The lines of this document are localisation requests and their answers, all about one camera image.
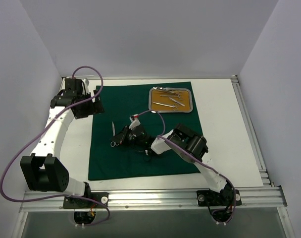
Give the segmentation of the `metal tray yellow liner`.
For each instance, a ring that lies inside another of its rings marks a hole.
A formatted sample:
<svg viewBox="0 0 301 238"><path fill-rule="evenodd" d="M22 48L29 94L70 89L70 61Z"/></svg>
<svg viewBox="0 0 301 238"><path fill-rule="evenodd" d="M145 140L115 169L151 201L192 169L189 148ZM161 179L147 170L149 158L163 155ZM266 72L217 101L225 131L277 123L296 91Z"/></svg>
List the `metal tray yellow liner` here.
<svg viewBox="0 0 301 238"><path fill-rule="evenodd" d="M157 111L159 113L190 113L193 110L193 100L192 93L187 88L171 88L171 87L162 87L174 92L183 93L183 101L179 101L175 97L166 97L164 93L157 91L159 86L153 87L149 91L149 109L151 111ZM160 105L153 104L152 102L160 102L165 104L178 104L179 109L173 111L172 108L164 107Z"/></svg>

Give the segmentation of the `silver surgical scissors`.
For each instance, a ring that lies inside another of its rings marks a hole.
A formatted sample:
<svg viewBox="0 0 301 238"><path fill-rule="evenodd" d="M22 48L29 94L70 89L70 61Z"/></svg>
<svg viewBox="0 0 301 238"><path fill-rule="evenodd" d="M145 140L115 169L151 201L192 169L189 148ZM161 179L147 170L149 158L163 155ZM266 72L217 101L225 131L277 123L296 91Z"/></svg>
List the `silver surgical scissors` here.
<svg viewBox="0 0 301 238"><path fill-rule="evenodd" d="M116 133L115 133L115 125L114 125L114 122L111 123L112 124L112 136L115 136ZM118 146L119 144L114 142L114 141L111 141L110 143L110 146L111 147L115 147L115 146Z"/></svg>

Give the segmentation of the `silver needle holder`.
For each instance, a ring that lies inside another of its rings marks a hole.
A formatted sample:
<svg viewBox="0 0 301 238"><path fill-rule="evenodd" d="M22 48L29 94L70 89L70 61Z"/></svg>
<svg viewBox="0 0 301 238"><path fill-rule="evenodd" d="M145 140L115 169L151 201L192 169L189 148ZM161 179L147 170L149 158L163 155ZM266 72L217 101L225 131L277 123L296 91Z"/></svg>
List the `silver needle holder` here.
<svg viewBox="0 0 301 238"><path fill-rule="evenodd" d="M173 92L170 94L165 95L166 97L175 97L178 98L179 101L183 101L183 93L182 92Z"/></svg>

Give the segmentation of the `green surgical cloth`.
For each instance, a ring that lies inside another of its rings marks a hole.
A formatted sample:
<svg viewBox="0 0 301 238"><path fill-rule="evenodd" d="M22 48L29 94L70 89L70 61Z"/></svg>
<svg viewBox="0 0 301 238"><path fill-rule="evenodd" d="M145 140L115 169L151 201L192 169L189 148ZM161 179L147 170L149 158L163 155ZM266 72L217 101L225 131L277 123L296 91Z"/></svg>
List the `green surgical cloth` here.
<svg viewBox="0 0 301 238"><path fill-rule="evenodd" d="M169 150L148 156L137 146L111 147L112 128L119 132L134 114L151 136L169 132L182 123L202 134L197 106L190 113L153 114L149 109L149 91L154 85L104 86L100 99L104 113L93 116L88 179L107 180L198 173L195 165L185 162Z"/></svg>

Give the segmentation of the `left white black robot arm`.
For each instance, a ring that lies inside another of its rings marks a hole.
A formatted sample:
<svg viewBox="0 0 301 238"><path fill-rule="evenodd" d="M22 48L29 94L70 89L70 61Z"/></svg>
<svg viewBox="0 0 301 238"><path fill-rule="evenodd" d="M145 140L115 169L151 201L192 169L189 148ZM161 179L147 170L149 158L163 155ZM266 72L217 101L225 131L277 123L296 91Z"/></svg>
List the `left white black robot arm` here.
<svg viewBox="0 0 301 238"><path fill-rule="evenodd" d="M29 156L23 156L20 167L31 191L55 191L74 196L81 208L91 204L92 195L84 181L72 178L60 161L63 141L74 119L103 113L99 98L92 99L87 79L68 78L65 87L50 102L47 130Z"/></svg>

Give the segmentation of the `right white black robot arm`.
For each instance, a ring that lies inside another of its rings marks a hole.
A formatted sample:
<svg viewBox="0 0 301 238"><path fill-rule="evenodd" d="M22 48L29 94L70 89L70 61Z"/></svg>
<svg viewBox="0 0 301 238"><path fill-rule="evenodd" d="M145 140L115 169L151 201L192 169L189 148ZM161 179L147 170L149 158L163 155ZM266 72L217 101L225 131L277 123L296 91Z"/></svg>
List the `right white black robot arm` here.
<svg viewBox="0 0 301 238"><path fill-rule="evenodd" d="M216 204L222 205L235 196L234 186L213 168L207 140L183 124L178 124L165 135L151 137L142 125L124 126L119 133L113 132L111 147L137 146L148 156L161 155L173 150L185 162L193 164L207 182Z"/></svg>

